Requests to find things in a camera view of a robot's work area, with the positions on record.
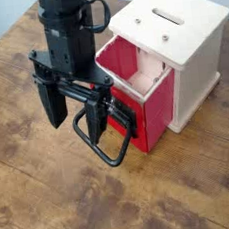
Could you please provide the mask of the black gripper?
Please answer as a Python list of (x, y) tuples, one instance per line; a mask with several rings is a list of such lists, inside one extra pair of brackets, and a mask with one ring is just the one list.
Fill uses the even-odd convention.
[(95, 34), (106, 24), (83, 25), (74, 29), (45, 29), (47, 50), (32, 50), (34, 80), (47, 118), (54, 128), (66, 119), (66, 97), (87, 102), (86, 123), (94, 145), (107, 127), (107, 109), (103, 102), (111, 99), (113, 79), (95, 62)]

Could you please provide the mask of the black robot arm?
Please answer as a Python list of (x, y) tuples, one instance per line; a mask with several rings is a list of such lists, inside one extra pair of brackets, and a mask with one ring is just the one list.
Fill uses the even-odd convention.
[(95, 36), (110, 23), (110, 9), (103, 6), (104, 21), (95, 25), (91, 5), (101, 0), (38, 0), (39, 21), (47, 50), (28, 55), (35, 68), (34, 80), (51, 125), (66, 119), (66, 98), (84, 104), (88, 141), (96, 145), (106, 130), (113, 79), (95, 62)]

